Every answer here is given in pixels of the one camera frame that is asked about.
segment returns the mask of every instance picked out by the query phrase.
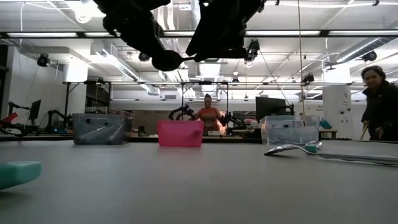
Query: spoon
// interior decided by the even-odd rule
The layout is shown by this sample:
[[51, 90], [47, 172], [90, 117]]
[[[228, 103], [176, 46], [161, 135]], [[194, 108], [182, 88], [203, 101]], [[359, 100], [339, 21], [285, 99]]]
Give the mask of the spoon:
[[311, 155], [317, 155], [320, 156], [324, 159], [340, 159], [344, 161], [355, 161], [355, 162], [371, 162], [374, 164], [380, 164], [380, 165], [387, 165], [387, 166], [398, 166], [398, 157], [394, 156], [360, 156], [360, 155], [347, 155], [347, 154], [332, 154], [332, 153], [316, 153], [316, 152], [310, 152], [306, 150], [305, 148], [302, 148], [300, 146], [292, 145], [292, 144], [285, 144], [281, 146], [274, 147], [267, 151], [264, 155], [265, 156], [270, 156], [276, 153], [284, 152], [284, 151], [290, 151], [294, 149], [300, 149], [301, 151], [311, 154]]

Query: pink bin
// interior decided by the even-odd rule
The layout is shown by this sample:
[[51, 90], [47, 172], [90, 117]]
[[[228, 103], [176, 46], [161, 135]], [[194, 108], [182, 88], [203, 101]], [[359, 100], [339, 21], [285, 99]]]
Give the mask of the pink bin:
[[200, 147], [203, 121], [158, 121], [160, 146]]

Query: teal sponge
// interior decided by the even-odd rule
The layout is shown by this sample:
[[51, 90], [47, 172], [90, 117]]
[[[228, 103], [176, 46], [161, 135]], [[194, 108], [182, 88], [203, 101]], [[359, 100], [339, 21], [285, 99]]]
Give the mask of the teal sponge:
[[34, 161], [16, 161], [0, 164], [0, 190], [28, 183], [40, 175], [42, 165]]
[[308, 152], [317, 153], [318, 147], [315, 145], [307, 145], [305, 146], [305, 150], [307, 150]]

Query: woman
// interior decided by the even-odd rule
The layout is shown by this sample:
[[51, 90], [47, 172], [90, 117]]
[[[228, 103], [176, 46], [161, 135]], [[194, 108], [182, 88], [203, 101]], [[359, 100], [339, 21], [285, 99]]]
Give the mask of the woman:
[[201, 119], [204, 122], [204, 131], [219, 131], [217, 121], [221, 121], [220, 111], [217, 108], [211, 107], [211, 96], [205, 95], [205, 107], [200, 109], [193, 120]]
[[371, 140], [398, 141], [398, 88], [386, 81], [381, 67], [365, 68], [361, 75], [367, 86], [362, 123], [368, 126]]

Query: table surface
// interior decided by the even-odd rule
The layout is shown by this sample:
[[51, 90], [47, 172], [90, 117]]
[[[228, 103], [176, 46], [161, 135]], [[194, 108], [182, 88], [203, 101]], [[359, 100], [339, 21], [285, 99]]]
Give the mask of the table surface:
[[[323, 152], [398, 156], [398, 145], [324, 141]], [[260, 144], [163, 148], [0, 142], [0, 162], [40, 161], [0, 191], [0, 223], [396, 223], [398, 167], [326, 160]]]

